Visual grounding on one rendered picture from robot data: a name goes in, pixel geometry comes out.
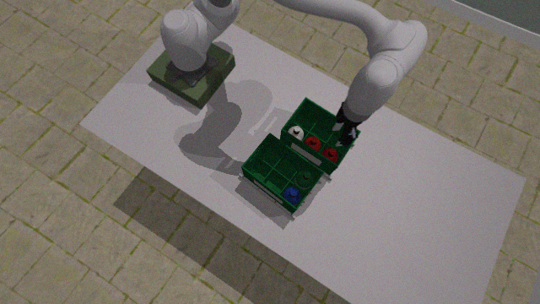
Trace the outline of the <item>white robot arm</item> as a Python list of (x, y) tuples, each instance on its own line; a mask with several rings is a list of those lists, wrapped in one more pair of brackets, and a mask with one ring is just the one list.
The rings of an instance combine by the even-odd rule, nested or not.
[[(354, 24), (366, 35), (370, 60), (358, 71), (343, 103), (344, 116), (352, 122), (366, 121), (392, 97), (427, 43), (428, 33), (421, 22), (405, 20), (404, 24), (387, 19), (358, 0), (273, 1), (301, 13)], [(165, 66), (173, 71), (169, 77), (172, 83), (184, 79), (195, 87), (219, 65), (206, 52), (234, 22), (239, 10), (240, 0), (194, 0), (188, 10), (173, 9), (164, 15), (160, 33), (171, 58)]]

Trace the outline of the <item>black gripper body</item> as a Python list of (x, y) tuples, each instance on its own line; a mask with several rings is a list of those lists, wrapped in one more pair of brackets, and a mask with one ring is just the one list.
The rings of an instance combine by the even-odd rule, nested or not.
[(355, 130), (356, 130), (357, 126), (360, 125), (360, 124), (362, 123), (362, 122), (352, 122), (352, 121), (349, 121), (349, 120), (343, 115), (343, 110), (342, 110), (342, 112), (341, 112), (341, 117), (342, 117), (342, 119), (343, 119), (343, 121), (344, 121), (345, 123), (351, 125), (351, 126), (349, 126), (349, 125), (347, 126), (347, 129), (349, 129), (350, 131), (352, 131), (353, 128), (355, 128)]

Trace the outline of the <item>green bottle crate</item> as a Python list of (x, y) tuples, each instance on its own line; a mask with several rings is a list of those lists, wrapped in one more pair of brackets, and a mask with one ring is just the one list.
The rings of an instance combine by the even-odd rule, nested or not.
[[(302, 170), (311, 171), (315, 182), (313, 182), (314, 185), (312, 183), (312, 187), (310, 186), (305, 191), (294, 184), (296, 176)], [(278, 138), (271, 138), (259, 145), (247, 160), (244, 169), (244, 176), (248, 180), (253, 182), (292, 214), (303, 203), (323, 174), (324, 172), (322, 170), (314, 166)], [(300, 190), (300, 200), (304, 198), (301, 202), (299, 201), (299, 205), (296, 204), (294, 206), (282, 197), (284, 190), (287, 188), (286, 186), (296, 187)]]
[[(315, 102), (308, 103), (299, 109), (297, 109), (291, 118), (283, 126), (280, 140), (287, 144), (295, 152), (303, 156), (314, 166), (318, 167), (322, 171), (326, 172), (329, 176), (338, 168), (342, 162), (344, 156), (348, 153), (349, 149), (353, 145), (354, 140), (350, 146), (347, 145), (337, 146), (336, 143), (341, 138), (343, 133), (343, 125), (340, 130), (333, 131), (337, 118), (331, 112), (317, 105)], [(300, 141), (292, 134), (288, 133), (289, 129), (293, 126), (299, 126), (304, 132), (303, 140)], [(334, 132), (334, 133), (333, 133)], [(319, 151), (312, 149), (305, 144), (305, 140), (309, 137), (317, 137), (321, 142)], [(330, 138), (329, 138), (330, 137)], [(323, 149), (322, 149), (323, 148)], [(341, 157), (338, 164), (332, 162), (327, 157), (321, 154), (324, 149), (332, 148), (338, 153), (338, 159)], [(343, 151), (346, 151), (343, 155)]]

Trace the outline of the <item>blue bottle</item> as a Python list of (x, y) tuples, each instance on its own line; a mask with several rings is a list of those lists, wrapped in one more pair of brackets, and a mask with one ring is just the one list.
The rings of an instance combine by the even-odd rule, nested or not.
[(296, 187), (287, 187), (282, 197), (295, 206), (301, 198), (300, 190)]

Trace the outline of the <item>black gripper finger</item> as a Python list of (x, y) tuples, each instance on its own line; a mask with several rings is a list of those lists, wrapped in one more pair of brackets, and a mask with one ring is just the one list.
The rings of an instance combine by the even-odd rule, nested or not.
[[(341, 105), (339, 111), (337, 112), (337, 115), (336, 115), (337, 122), (336, 122), (336, 124), (334, 125), (332, 131), (340, 130), (340, 128), (342, 127), (342, 125), (343, 125), (343, 123), (344, 123), (344, 121), (341, 120), (341, 119), (342, 119), (342, 118), (341, 118), (341, 111), (342, 111), (342, 109), (343, 109), (343, 102), (342, 102), (342, 105)], [(341, 122), (340, 122), (340, 121), (341, 121)]]
[(358, 134), (355, 132), (355, 128), (352, 131), (347, 129), (348, 124), (344, 123), (342, 137), (338, 139), (339, 142), (336, 143), (337, 146), (350, 145), (357, 137)]

